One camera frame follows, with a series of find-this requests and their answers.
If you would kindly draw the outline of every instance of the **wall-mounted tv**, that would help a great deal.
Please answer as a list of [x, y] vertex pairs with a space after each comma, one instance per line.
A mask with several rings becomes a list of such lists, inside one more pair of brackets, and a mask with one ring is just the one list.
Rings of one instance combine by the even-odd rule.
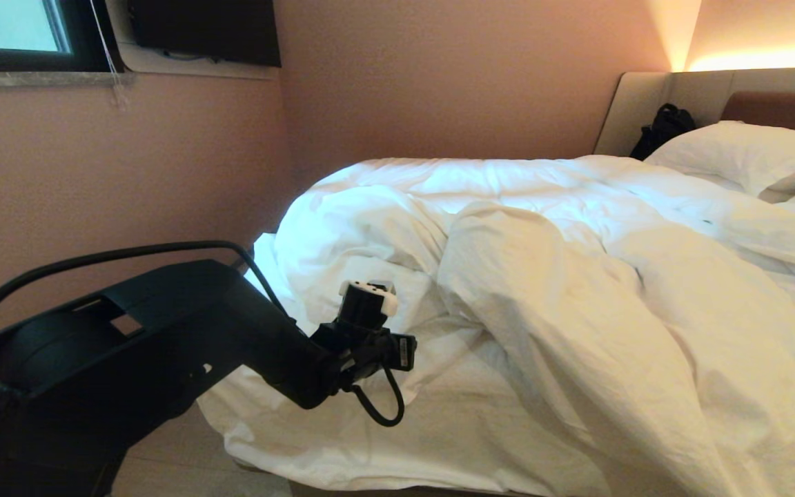
[[281, 67], [273, 0], [128, 0], [141, 47]]

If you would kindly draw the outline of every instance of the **backpack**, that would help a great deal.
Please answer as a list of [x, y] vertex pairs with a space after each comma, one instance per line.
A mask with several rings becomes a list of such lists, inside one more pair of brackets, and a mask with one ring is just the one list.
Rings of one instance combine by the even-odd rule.
[[695, 129], [695, 121], [688, 110], [678, 109], [674, 104], [665, 104], [658, 110], [652, 125], [643, 126], [641, 129], [643, 136], [634, 151], [631, 151], [631, 157], [637, 160], [649, 157], [671, 138]]

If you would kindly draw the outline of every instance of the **warm light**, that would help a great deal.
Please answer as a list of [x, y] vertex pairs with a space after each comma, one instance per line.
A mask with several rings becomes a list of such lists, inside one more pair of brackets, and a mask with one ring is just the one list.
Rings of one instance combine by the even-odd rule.
[[720, 53], [700, 57], [689, 65], [695, 70], [773, 69], [795, 67], [795, 48]]

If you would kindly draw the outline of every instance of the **black robotic arm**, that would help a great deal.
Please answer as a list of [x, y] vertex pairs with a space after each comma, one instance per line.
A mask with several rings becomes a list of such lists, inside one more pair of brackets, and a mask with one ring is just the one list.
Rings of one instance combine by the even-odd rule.
[[[400, 422], [403, 399], [391, 370], [413, 368], [416, 342], [382, 327], [397, 308], [388, 284], [347, 282], [340, 314], [307, 337], [241, 246], [186, 242], [38, 268], [3, 286], [0, 302], [76, 267], [211, 248], [239, 252], [269, 299], [239, 271], [201, 260], [149, 271], [0, 331], [0, 497], [107, 495], [129, 447], [240, 365], [304, 409], [344, 390], [381, 425]], [[115, 327], [123, 315], [139, 329]], [[397, 396], [394, 419], [354, 384], [379, 369]]]

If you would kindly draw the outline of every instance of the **window sill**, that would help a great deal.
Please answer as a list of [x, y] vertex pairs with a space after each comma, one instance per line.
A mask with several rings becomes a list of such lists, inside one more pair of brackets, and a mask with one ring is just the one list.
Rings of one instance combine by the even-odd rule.
[[[136, 79], [133, 72], [119, 73], [122, 83]], [[112, 86], [109, 72], [0, 72], [0, 88]]]

